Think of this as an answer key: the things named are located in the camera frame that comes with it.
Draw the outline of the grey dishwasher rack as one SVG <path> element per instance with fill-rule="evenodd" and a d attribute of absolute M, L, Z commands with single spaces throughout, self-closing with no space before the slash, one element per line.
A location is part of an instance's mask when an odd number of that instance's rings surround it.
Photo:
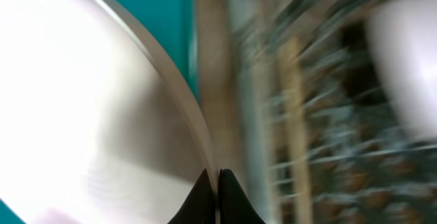
<path fill-rule="evenodd" d="M 227 0 L 238 55 L 249 199 L 297 223 L 279 48 L 300 42 L 313 223 L 435 223 L 436 143 L 400 125 L 366 22 L 388 0 Z"/>

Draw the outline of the pink bowl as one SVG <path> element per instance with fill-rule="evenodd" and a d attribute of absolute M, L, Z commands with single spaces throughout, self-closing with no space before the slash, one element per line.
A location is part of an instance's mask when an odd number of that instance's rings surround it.
<path fill-rule="evenodd" d="M 414 141 L 436 140 L 436 0 L 388 0 L 366 22 L 374 66 Z"/>

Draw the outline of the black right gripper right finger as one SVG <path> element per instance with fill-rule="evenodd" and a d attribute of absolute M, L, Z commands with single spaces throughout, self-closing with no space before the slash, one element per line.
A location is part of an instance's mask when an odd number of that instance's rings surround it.
<path fill-rule="evenodd" d="M 265 224 L 230 169 L 219 173 L 218 207 L 221 224 Z"/>

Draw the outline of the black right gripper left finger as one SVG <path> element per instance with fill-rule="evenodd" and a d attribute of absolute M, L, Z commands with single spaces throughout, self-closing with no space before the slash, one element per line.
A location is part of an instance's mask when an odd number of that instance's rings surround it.
<path fill-rule="evenodd" d="M 169 224 L 215 224 L 215 203 L 210 179 L 204 169 Z"/>

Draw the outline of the wooden chopstick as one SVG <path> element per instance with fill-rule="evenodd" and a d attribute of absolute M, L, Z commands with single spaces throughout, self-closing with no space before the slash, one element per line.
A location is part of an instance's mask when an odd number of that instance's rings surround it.
<path fill-rule="evenodd" d="M 312 224 L 311 181 L 307 160 L 307 131 L 303 101 L 302 79 L 298 63 L 300 42 L 296 37 L 279 48 L 279 71 L 287 113 L 288 150 L 292 162 L 294 205 L 297 224 Z"/>

